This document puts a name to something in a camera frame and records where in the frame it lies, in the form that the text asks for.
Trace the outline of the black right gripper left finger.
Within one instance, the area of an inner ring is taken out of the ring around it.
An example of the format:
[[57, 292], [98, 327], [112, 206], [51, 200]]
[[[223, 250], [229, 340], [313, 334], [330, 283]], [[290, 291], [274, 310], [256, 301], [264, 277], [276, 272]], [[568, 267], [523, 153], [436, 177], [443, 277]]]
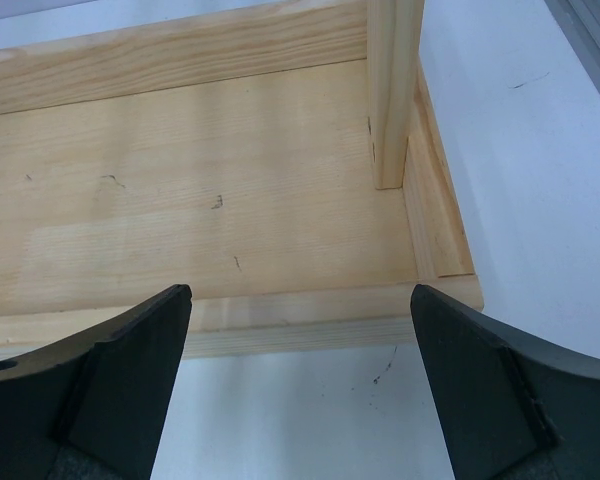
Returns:
[[173, 285], [0, 361], [0, 479], [148, 479], [192, 310]]

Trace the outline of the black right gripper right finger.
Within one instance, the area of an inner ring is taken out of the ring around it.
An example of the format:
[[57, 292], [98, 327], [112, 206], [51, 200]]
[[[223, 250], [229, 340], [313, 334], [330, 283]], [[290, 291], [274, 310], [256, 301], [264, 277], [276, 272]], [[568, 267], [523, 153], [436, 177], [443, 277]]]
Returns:
[[600, 359], [428, 285], [410, 309], [458, 479], [600, 479]]

